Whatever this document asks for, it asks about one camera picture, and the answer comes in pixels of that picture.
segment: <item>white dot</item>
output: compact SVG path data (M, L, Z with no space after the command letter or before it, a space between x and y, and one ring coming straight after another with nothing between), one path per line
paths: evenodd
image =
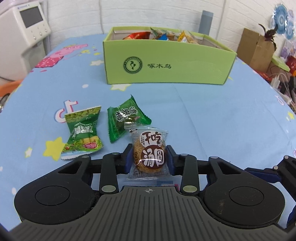
M15 188L12 188L12 189L11 189L11 193L12 193L13 195L15 195L15 194L17 193L17 190L16 190Z

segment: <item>table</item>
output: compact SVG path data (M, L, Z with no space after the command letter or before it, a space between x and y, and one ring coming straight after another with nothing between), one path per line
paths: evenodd
M108 85L102 41L105 35L70 38L24 79L0 116L0 222L7 229L20 219L16 192L25 184L64 165L60 150L69 138L65 113L101 105L97 131L104 148L93 159L122 152L127 134L110 143L107 108L131 94L152 125L169 131L167 144L200 160L219 156L245 169L272 168L284 155L296 156L295 115L268 83L236 59L224 85L147 83ZM124 175L119 176L124 185ZM206 185L201 177L201 188ZM281 184L286 225L295 202ZM96 175L92 188L98 189Z

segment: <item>wall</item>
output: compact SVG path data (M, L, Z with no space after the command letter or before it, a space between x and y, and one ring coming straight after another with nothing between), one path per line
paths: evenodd
M274 7L280 3L278 0L229 0L229 8L225 20L224 29L220 41L233 50L237 50L244 27L264 33L262 27L268 28L270 17ZM282 3L292 9L296 14L295 0L283 0ZM276 35L275 42L277 44L276 54L282 49L285 37Z
M296 14L293 2L295 0L282 0ZM258 23L268 27L278 3L278 0L49 0L50 41L55 47L69 37L100 34L102 30L106 33L112 26L122 25L162 26L197 32L201 12L207 10L214 13L210 36L218 37L236 51L244 27L263 33ZM285 38L277 35L275 41L279 53Z
M99 0L48 0L51 46L69 37L102 33ZM224 0L101 0L104 32L112 26L159 26L198 31L202 10L214 13L216 38Z

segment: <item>green box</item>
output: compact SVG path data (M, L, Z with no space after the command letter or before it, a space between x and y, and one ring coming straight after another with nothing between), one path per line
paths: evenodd
M179 29L154 29L181 33ZM222 85L227 80L237 54L208 35L191 32L202 41L200 45L154 39L122 40L131 33L141 31L151 29L141 26L113 27L103 41L108 84Z

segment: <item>device screen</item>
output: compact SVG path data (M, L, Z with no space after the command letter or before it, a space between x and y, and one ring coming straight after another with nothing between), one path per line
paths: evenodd
M22 20L24 21L26 28L43 20L38 7L32 7L20 11L20 15L22 16Z

